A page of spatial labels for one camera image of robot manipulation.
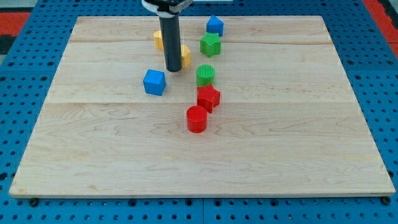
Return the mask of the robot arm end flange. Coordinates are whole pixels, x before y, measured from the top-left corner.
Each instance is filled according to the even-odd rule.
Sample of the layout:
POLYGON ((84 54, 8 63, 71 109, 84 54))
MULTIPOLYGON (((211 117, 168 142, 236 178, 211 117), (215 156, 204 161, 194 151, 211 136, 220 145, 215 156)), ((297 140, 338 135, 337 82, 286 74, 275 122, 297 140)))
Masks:
POLYGON ((193 0, 142 0, 142 6, 159 17, 170 18, 186 9, 193 0))

